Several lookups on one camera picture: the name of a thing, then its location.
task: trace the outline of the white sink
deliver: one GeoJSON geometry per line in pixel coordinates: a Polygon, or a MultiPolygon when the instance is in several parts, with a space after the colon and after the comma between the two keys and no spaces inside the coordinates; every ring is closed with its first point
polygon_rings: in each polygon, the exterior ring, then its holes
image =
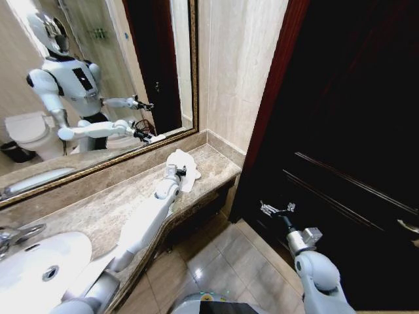
{"type": "Polygon", "coordinates": [[[3,313],[48,313],[87,266],[92,244],[80,232],[54,235],[0,262],[3,313]]]}

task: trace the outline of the door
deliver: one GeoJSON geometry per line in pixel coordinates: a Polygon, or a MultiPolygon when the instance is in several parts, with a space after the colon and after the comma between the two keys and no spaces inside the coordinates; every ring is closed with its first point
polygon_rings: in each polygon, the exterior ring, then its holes
{"type": "Polygon", "coordinates": [[[355,309],[419,309],[418,71],[417,1],[312,1],[238,187],[234,212],[278,243],[259,200],[297,204],[355,309]]]}
{"type": "Polygon", "coordinates": [[[124,0],[157,134],[182,126],[170,0],[124,0]]]}

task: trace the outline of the gold mirror frame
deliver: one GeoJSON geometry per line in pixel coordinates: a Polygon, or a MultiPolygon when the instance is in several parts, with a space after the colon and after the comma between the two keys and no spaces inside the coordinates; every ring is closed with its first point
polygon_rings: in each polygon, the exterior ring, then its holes
{"type": "Polygon", "coordinates": [[[180,139],[188,137],[192,134],[198,133],[198,0],[188,0],[189,4],[189,25],[190,25],[190,47],[191,47],[191,80],[192,80],[192,113],[193,113],[193,127],[190,130],[182,131],[177,134],[171,135],[166,139],[159,142],[147,145],[145,147],[134,148],[124,154],[111,158],[100,164],[96,164],[88,169],[80,170],[72,173],[55,181],[51,181],[42,186],[38,186],[31,190],[22,192],[16,196],[12,196],[7,200],[0,201],[0,209],[4,209],[10,205],[32,198],[39,194],[53,190],[59,186],[73,182],[77,179],[83,178],[92,173],[98,172],[105,168],[119,164],[131,158],[145,154],[154,149],[158,149],[164,145],[176,142],[180,139]]]}

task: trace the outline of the trash can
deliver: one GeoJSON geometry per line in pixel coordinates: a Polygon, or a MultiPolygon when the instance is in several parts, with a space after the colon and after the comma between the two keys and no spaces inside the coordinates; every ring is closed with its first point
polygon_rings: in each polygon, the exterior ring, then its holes
{"type": "Polygon", "coordinates": [[[30,150],[23,149],[16,144],[15,141],[3,144],[0,146],[3,154],[6,154],[14,162],[22,163],[31,160],[35,157],[36,153],[30,150]]]}

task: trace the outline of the robot helmet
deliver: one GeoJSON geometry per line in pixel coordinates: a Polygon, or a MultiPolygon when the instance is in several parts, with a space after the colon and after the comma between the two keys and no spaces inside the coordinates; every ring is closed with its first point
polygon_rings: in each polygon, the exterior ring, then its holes
{"type": "Polygon", "coordinates": [[[55,54],[68,56],[68,36],[59,19],[42,12],[34,12],[28,14],[27,20],[33,33],[44,46],[55,54]]]}

